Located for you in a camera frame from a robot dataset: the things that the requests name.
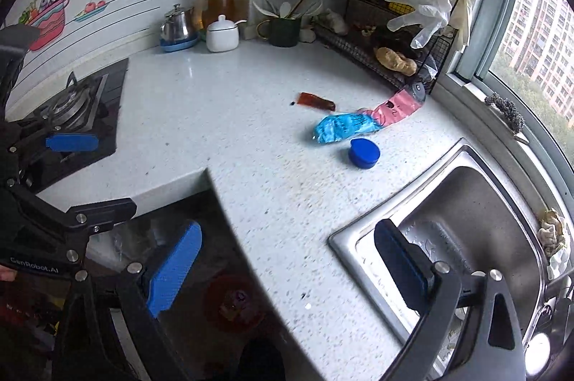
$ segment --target gold mug handle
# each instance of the gold mug handle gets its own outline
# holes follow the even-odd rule
[[[255,32],[257,33],[257,36],[259,36],[261,39],[265,39],[265,41],[267,41],[269,38],[265,38],[265,36],[263,36],[260,32],[259,32],[259,27],[263,24],[263,23],[268,23],[271,22],[271,20],[263,20],[263,22],[259,23],[259,25],[257,25],[257,27],[255,28]]]

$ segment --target gas stove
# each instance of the gas stove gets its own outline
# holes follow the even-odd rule
[[[116,151],[116,130],[128,59],[116,62],[78,81],[72,72],[66,88],[18,122],[20,182],[33,193]],[[53,151],[46,135],[84,133],[97,137],[93,151]]]

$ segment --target sink basin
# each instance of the sink basin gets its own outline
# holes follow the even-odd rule
[[[546,260],[536,240],[535,215],[493,158],[479,155],[462,138],[423,175],[329,238],[404,343],[419,315],[404,303],[375,248],[374,228],[384,218],[397,224],[433,262],[445,261],[460,273],[501,271],[513,297],[523,344],[530,340],[544,304]],[[453,318],[431,375],[444,372],[461,326],[461,319]]]

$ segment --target countertop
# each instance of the countertop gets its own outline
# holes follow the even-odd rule
[[[376,380],[400,345],[327,244],[330,234],[398,192],[469,133],[429,98],[370,136],[371,170],[347,160],[348,141],[320,146],[324,117],[291,106],[301,91],[341,110],[374,108],[393,93],[319,43],[282,49],[203,44],[130,57],[113,155],[39,196],[74,204],[131,197],[138,215],[212,184],[262,287],[326,380]]]

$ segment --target apartment building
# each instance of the apartment building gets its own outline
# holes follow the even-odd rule
[[[566,0],[516,0],[502,42],[510,65],[574,126],[574,13]]]

